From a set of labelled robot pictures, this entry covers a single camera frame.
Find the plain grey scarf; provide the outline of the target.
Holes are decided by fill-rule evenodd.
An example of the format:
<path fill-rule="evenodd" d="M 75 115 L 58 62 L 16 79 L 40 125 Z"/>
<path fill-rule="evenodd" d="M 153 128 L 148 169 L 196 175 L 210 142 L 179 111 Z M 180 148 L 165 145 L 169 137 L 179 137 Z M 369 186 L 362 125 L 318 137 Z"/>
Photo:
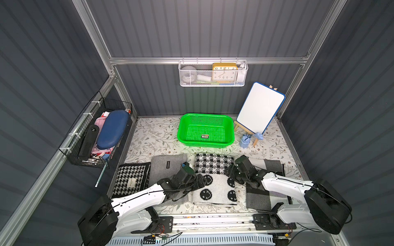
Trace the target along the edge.
<path fill-rule="evenodd" d="M 173 177 L 187 160 L 187 154 L 154 156 L 151 159 L 148 186 L 154 185 L 160 179 Z"/>

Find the smiley houndstooth knit scarf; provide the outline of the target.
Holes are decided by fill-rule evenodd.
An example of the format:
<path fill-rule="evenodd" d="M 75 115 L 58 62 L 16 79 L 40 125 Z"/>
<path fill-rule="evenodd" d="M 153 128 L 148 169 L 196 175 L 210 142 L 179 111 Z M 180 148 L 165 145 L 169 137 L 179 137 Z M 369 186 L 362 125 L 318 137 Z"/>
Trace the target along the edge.
<path fill-rule="evenodd" d="M 225 170 L 234 163 L 232 156 L 198 153 L 195 155 L 194 170 L 207 181 L 206 185 L 193 191 L 189 201 L 196 206 L 235 206 L 237 195 L 235 181 L 225 174 Z"/>

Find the grey black checkered scarf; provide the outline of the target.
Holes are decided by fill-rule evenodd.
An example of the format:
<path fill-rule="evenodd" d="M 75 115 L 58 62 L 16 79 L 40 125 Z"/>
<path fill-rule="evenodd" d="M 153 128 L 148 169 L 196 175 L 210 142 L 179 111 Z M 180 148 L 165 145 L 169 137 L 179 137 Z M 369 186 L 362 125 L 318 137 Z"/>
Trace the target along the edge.
<path fill-rule="evenodd" d="M 264 169 L 284 176 L 284 165 L 278 160 L 249 158 L 257 170 Z M 270 211 L 277 203 L 291 204 L 291 198 L 277 192 L 266 191 L 263 186 L 257 189 L 246 186 L 246 208 L 257 211 Z"/>

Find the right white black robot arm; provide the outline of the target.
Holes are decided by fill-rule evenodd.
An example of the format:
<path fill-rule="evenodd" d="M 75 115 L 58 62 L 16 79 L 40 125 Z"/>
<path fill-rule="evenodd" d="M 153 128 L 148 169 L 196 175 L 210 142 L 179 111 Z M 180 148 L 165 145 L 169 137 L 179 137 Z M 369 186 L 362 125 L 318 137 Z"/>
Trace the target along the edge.
<path fill-rule="evenodd" d="M 338 235 L 353 220 L 351 205 L 326 180 L 296 180 L 275 172 L 256 168 L 245 155 L 237 158 L 225 174 L 239 184 L 264 188 L 299 201 L 299 204 L 278 203 L 271 210 L 283 223 L 316 224 L 324 231 Z"/>

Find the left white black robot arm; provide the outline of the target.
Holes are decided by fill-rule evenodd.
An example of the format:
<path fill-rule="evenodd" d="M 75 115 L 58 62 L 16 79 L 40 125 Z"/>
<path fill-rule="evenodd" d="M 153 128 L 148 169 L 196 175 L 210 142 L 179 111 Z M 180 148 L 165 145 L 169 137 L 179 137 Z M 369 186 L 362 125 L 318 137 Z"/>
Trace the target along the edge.
<path fill-rule="evenodd" d="M 114 237 L 156 227 L 158 216 L 154 206 L 183 198 L 207 183 L 207 179 L 195 173 L 189 163 L 183 163 L 173 177 L 160 179 L 145 190 L 114 199 L 102 196 L 78 221 L 82 245 L 104 246 Z"/>

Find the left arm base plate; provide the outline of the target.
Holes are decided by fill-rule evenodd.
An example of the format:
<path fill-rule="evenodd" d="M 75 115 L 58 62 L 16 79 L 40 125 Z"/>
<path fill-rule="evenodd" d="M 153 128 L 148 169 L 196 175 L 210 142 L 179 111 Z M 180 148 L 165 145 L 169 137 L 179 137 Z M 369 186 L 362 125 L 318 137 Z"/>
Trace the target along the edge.
<path fill-rule="evenodd" d="M 154 233 L 160 234 L 161 232 L 164 233 L 171 233 L 173 228 L 173 217 L 172 216 L 160 216 L 159 219 L 154 220 L 147 229 L 139 230 L 139 231 L 132 231 L 131 234 L 142 234 L 142 233 Z"/>

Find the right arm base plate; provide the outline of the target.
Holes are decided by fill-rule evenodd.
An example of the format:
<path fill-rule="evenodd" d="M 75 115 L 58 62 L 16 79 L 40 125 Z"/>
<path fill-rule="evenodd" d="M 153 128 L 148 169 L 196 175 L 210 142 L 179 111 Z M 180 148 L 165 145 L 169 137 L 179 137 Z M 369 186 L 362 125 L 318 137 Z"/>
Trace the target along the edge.
<path fill-rule="evenodd" d="M 252 223 L 257 231 L 263 230 L 287 230 L 292 231 L 297 228 L 295 223 L 286 224 L 280 220 L 277 215 L 269 215 L 264 213 L 254 214 Z"/>

